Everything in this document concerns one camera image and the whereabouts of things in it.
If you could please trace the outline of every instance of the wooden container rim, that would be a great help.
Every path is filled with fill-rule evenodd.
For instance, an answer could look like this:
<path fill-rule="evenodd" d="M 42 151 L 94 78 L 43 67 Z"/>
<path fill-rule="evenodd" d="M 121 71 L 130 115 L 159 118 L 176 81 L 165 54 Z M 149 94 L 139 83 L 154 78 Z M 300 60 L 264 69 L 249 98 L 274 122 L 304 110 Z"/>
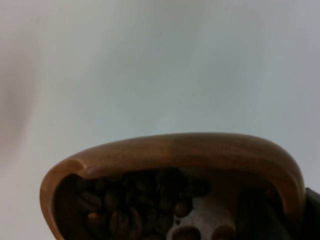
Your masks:
<path fill-rule="evenodd" d="M 176 133 L 131 138 L 98 145 L 59 162 L 40 187 L 44 218 L 57 240 L 63 240 L 53 200 L 60 182 L 71 174 L 86 179 L 162 167 L 206 167 L 250 171 L 279 192 L 289 229 L 300 228 L 305 187 L 295 160 L 271 141 L 234 133 Z"/>

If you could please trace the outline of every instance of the brown wood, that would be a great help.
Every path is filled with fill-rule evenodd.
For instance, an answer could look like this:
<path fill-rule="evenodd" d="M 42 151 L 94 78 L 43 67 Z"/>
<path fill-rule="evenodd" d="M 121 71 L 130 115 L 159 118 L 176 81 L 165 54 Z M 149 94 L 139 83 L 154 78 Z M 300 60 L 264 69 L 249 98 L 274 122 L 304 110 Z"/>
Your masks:
<path fill-rule="evenodd" d="M 305 206 L 305 187 L 294 159 L 270 141 L 230 133 L 139 137 L 99 145 L 70 156 L 55 165 L 42 181 L 40 204 L 44 218 L 55 238 L 63 240 L 63 229 L 57 226 L 59 214 L 55 214 L 55 210 L 63 209 L 72 199 L 72 191 L 66 193 L 69 187 L 61 184 L 68 176 L 68 181 L 72 182 L 72 174 L 94 179 L 161 167 L 201 167 L 212 171 L 240 171 L 259 176 L 277 189 L 290 231 L 300 228 Z M 59 199 L 58 196 L 62 196 L 58 201 L 60 205 L 54 201 Z M 82 239 L 90 239 L 81 231 L 79 234 Z"/>

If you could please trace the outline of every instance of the wooden bowl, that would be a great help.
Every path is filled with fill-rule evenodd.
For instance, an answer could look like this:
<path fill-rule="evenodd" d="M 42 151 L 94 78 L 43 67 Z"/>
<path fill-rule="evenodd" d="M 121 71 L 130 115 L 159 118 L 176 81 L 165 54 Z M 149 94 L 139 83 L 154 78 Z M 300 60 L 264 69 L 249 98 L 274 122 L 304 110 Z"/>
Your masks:
<path fill-rule="evenodd" d="M 91 240 L 74 207 L 75 177 L 95 179 L 163 167 L 205 171 L 207 178 L 220 183 L 216 188 L 221 193 L 218 197 L 228 203 L 232 213 L 237 194 L 244 187 L 274 188 L 282 201 L 289 231 L 300 228 L 305 187 L 294 159 L 270 141 L 229 133 L 139 137 L 76 153 L 50 169 L 42 181 L 40 204 L 44 218 L 57 240 L 67 234 L 70 239 Z"/>

